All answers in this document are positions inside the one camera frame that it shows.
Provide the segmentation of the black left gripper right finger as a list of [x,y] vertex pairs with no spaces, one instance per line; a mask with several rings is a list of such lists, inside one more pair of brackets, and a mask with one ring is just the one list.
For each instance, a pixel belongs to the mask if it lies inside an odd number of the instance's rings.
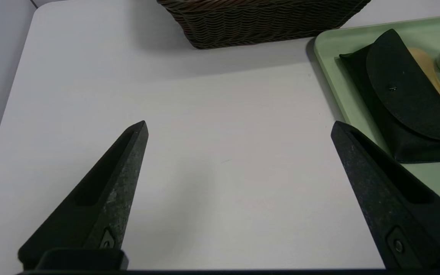
[[332,142],[388,270],[440,270],[440,196],[341,121]]

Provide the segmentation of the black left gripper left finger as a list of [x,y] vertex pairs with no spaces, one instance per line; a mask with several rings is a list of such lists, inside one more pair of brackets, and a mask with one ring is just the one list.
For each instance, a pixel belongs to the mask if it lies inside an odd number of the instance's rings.
[[18,251],[24,270],[126,270],[121,246],[148,142],[128,127]]

